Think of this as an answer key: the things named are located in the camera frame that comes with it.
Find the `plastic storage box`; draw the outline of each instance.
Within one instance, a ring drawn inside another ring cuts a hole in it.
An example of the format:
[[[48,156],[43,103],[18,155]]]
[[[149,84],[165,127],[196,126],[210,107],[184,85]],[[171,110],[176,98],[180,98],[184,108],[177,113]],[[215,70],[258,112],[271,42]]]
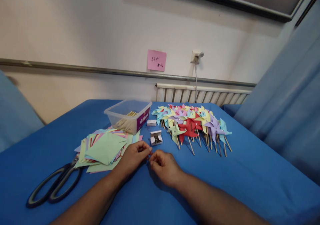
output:
[[[104,113],[108,115],[113,128],[135,135],[148,120],[152,102],[138,100],[124,100],[115,104]],[[127,116],[130,112],[137,113],[134,117]]]

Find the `white radiator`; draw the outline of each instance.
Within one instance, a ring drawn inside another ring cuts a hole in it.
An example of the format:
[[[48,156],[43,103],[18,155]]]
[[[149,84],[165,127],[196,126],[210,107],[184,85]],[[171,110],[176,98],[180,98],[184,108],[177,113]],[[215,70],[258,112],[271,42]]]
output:
[[[156,83],[156,87],[157,101],[190,103],[195,101],[195,86]],[[197,86],[197,102],[214,103],[218,106],[242,104],[250,93],[250,90]]]

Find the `black scissor handle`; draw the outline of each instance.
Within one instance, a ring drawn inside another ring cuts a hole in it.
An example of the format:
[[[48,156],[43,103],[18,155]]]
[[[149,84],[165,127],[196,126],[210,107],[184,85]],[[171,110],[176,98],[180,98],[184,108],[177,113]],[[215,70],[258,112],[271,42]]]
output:
[[[63,194],[56,196],[57,193],[59,192],[59,190],[62,188],[62,186],[66,183],[66,181],[70,177],[71,173],[74,171],[78,171],[78,175],[77,175],[76,180]],[[62,177],[62,180],[59,182],[59,184],[55,187],[55,189],[49,195],[48,202],[49,203],[57,203],[57,202],[60,202],[62,199],[64,199],[66,196],[68,196],[68,194],[74,189],[74,187],[77,185],[78,181],[80,180],[81,174],[82,174],[81,167],[77,167],[77,168],[72,167],[71,169],[69,169],[65,173],[65,175]]]
[[[53,190],[55,190],[55,188],[58,186],[59,182],[61,181],[62,177],[65,175],[66,172],[68,172],[68,169],[70,167],[70,163],[64,165],[63,167],[59,168],[58,170],[54,171],[51,175],[49,175],[45,180],[43,180],[37,187],[36,189],[31,193],[31,195],[29,196],[27,203],[26,203],[26,207],[27,208],[35,208],[41,204],[43,204],[51,195],[51,193],[53,192]],[[56,181],[54,181],[54,183],[52,184],[52,186],[49,188],[48,192],[39,200],[34,201],[34,198],[36,197],[36,195],[38,194],[38,192],[40,191],[40,189],[49,181],[51,180],[55,175],[57,175],[58,173],[61,173],[60,176],[56,179]]]

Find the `human hand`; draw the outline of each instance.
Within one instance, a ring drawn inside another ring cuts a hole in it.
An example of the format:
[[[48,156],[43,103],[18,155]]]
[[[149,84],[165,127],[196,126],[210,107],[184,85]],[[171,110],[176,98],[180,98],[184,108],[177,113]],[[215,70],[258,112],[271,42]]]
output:
[[[184,174],[171,153],[157,150],[149,159],[151,170],[169,187],[176,187]]]
[[[137,169],[143,160],[147,160],[149,155],[152,155],[152,147],[144,141],[130,144],[113,171],[126,178]]]

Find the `small white box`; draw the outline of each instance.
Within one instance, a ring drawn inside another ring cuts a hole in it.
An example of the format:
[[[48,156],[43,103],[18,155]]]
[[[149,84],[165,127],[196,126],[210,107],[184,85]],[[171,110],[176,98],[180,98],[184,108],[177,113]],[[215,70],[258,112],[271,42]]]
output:
[[[155,127],[157,125],[157,120],[148,120],[147,127]]]
[[[162,144],[163,140],[161,137],[161,131],[150,132],[150,143],[151,146],[156,146]]]

